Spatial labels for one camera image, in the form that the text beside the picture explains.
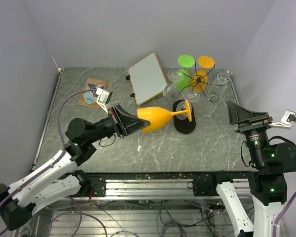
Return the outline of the clear wine glass front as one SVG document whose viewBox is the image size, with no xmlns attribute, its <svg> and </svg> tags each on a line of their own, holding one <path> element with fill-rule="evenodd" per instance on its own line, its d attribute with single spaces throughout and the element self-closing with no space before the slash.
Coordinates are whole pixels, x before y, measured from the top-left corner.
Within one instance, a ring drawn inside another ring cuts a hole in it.
<svg viewBox="0 0 296 237">
<path fill-rule="evenodd" d="M 188 86 L 182 90 L 182 97 L 188 101 L 190 108 L 192 109 L 192 103 L 200 99 L 199 91 L 191 86 Z M 177 105 L 176 111 L 185 110 L 185 102 L 180 101 Z"/>
</svg>

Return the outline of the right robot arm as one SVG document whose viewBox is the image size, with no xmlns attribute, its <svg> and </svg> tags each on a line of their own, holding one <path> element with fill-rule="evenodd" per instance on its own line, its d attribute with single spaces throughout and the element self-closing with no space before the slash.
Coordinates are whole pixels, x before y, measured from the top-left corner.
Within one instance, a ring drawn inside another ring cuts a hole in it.
<svg viewBox="0 0 296 237">
<path fill-rule="evenodd" d="M 228 172 L 209 181 L 208 191 L 222 199 L 236 237 L 277 237 L 279 221 L 289 205 L 284 174 L 296 172 L 296 144 L 273 136 L 272 139 L 281 142 L 272 145 L 266 131 L 273 127 L 290 128 L 296 121 L 296 113 L 286 111 L 280 122 L 273 122 L 267 112 L 249 111 L 231 101 L 226 105 L 229 123 L 237 125 L 236 132 L 245 136 L 251 157 L 249 165 L 256 169 L 248 176 L 254 221 L 248 217 Z"/>
</svg>

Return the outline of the clear ribbed glass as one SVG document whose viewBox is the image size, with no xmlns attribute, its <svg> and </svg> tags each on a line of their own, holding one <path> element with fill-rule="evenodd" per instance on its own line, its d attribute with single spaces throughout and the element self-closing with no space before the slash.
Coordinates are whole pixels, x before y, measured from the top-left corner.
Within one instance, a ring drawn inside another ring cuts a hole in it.
<svg viewBox="0 0 296 237">
<path fill-rule="evenodd" d="M 220 72 L 217 74 L 209 89 L 209 94 L 213 100 L 219 100 L 224 95 L 230 80 L 229 73 Z"/>
</svg>

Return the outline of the orange plastic wine glass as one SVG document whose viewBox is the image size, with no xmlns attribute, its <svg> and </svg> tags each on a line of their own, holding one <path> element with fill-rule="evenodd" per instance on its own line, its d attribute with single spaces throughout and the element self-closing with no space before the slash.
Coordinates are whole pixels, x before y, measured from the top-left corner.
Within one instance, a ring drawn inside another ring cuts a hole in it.
<svg viewBox="0 0 296 237">
<path fill-rule="evenodd" d="M 137 109 L 137 116 L 139 119 L 148 121 L 150 124 L 142 128 L 142 133 L 147 133 L 155 131 L 164 125 L 166 125 L 169 120 L 177 115 L 185 114 L 189 120 L 192 121 L 191 106 L 187 100 L 184 100 L 185 109 L 181 111 L 169 111 L 162 107 L 146 107 Z"/>
</svg>

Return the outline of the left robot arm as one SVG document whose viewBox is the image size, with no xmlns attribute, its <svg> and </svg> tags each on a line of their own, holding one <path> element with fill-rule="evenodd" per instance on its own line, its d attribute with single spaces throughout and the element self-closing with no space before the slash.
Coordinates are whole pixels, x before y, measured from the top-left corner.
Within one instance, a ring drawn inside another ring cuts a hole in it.
<svg viewBox="0 0 296 237">
<path fill-rule="evenodd" d="M 0 184 L 0 217 L 10 231 L 20 228 L 47 205 L 67 196 L 85 196 L 91 181 L 79 166 L 96 152 L 94 142 L 113 135 L 125 137 L 151 122 L 126 112 L 120 105 L 96 123 L 74 118 L 65 135 L 68 142 L 41 167 L 10 185 Z"/>
</svg>

